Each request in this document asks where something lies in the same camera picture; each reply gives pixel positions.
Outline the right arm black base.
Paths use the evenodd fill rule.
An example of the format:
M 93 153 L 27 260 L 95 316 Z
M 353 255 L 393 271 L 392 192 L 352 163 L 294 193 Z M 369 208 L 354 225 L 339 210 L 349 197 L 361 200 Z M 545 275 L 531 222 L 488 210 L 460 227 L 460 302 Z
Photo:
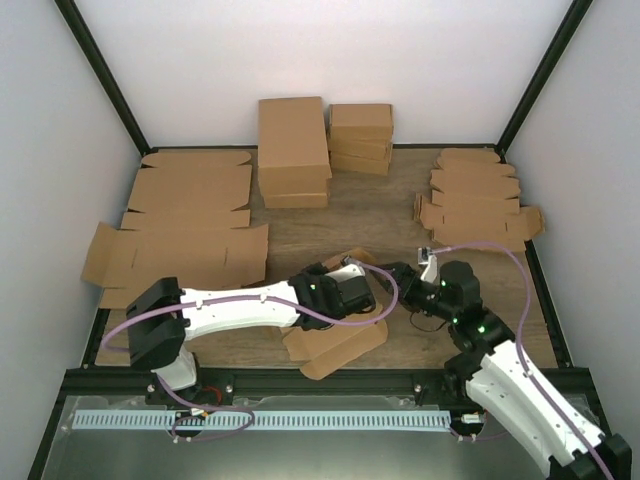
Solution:
M 419 406 L 436 405 L 441 409 L 479 407 L 466 391 L 470 380 L 465 371 L 453 369 L 422 369 L 411 374 L 415 403 Z

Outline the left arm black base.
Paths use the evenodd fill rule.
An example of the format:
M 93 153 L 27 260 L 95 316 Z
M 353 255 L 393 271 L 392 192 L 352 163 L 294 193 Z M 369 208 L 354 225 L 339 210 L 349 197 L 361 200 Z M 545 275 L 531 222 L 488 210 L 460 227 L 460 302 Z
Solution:
M 167 393 L 157 376 L 152 379 L 150 387 L 153 387 L 154 390 L 145 395 L 147 405 L 184 407 L 183 403 L 178 402 Z M 193 386 L 175 391 L 174 394 L 188 403 L 226 406 L 233 401 L 234 388 L 235 375 L 231 370 L 205 368 L 199 371 L 198 380 Z

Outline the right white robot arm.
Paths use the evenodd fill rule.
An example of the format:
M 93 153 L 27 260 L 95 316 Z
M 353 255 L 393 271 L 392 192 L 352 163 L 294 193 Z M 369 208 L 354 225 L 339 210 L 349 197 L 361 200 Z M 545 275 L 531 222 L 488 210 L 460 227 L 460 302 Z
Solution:
M 447 396 L 469 400 L 494 417 L 548 479 L 628 479 L 632 451 L 608 435 L 550 383 L 514 332 L 481 297 L 472 267 L 444 263 L 438 274 L 404 262 L 386 264 L 384 288 L 411 313 L 442 319 L 459 354 L 446 362 Z

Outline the small cardboard box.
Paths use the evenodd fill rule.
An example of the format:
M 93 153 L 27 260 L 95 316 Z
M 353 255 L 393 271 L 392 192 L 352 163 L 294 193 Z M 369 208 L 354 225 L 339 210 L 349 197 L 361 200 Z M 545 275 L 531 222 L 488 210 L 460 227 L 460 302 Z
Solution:
M 383 305 L 375 297 L 375 309 L 367 314 L 346 315 L 341 305 L 338 282 L 328 277 L 327 267 L 350 256 L 366 264 L 375 258 L 357 247 L 328 260 L 312 264 L 291 277 L 297 303 L 304 309 L 290 327 L 283 327 L 282 343 L 289 358 L 300 364 L 309 379 L 321 380 L 365 353 L 384 344 L 388 328 Z

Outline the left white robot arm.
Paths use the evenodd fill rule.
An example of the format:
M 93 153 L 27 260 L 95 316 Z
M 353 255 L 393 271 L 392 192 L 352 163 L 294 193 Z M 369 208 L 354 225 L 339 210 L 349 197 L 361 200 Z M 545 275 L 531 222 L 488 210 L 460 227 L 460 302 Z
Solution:
M 177 278 L 165 277 L 126 310 L 129 320 L 159 312 L 127 327 L 130 365 L 156 373 L 178 401 L 191 404 L 203 395 L 205 381 L 185 342 L 252 327 L 322 330 L 376 306 L 365 271 L 355 264 L 335 271 L 314 264 L 284 281 L 229 291 L 182 288 Z

